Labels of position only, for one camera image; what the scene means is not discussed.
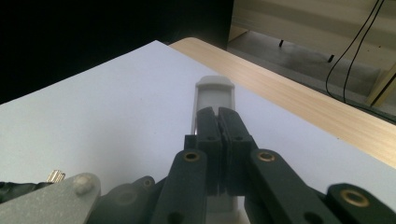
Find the light wooden furniture leg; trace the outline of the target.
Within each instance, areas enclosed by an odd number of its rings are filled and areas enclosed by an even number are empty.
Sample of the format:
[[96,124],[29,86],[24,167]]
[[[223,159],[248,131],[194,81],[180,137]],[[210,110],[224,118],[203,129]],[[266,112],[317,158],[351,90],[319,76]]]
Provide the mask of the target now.
[[396,63],[389,70],[381,72],[366,99],[366,104],[381,106],[395,89]]

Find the black curtain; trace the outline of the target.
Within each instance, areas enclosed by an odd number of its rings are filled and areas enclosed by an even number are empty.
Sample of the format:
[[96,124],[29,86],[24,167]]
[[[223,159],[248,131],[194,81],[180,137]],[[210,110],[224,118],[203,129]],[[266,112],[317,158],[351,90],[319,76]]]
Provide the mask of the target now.
[[234,0],[0,0],[0,105],[158,40],[228,42]]

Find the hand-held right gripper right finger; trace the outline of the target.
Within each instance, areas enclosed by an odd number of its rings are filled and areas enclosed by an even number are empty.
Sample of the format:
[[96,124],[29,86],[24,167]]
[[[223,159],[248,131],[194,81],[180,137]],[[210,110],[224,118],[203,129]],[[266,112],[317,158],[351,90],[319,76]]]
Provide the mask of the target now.
[[223,137],[223,183],[229,195],[245,195],[248,188],[247,161],[257,145],[239,114],[219,109],[219,126]]

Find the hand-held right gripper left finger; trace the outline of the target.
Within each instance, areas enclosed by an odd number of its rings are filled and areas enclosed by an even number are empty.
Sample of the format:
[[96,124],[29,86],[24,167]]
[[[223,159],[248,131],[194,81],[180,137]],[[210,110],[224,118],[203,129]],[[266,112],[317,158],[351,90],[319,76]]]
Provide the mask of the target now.
[[206,154],[206,189],[208,195],[219,195],[221,168],[221,138],[217,117],[212,107],[196,113],[195,133],[187,134],[185,149],[197,149]]

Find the white table mat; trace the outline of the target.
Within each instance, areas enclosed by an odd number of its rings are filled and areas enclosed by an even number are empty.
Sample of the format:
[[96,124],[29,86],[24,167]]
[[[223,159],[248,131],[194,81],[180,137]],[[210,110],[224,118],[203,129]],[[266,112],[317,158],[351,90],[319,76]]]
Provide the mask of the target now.
[[[245,195],[196,113],[236,111]],[[0,224],[396,224],[396,126],[206,44],[152,42],[0,105]]]

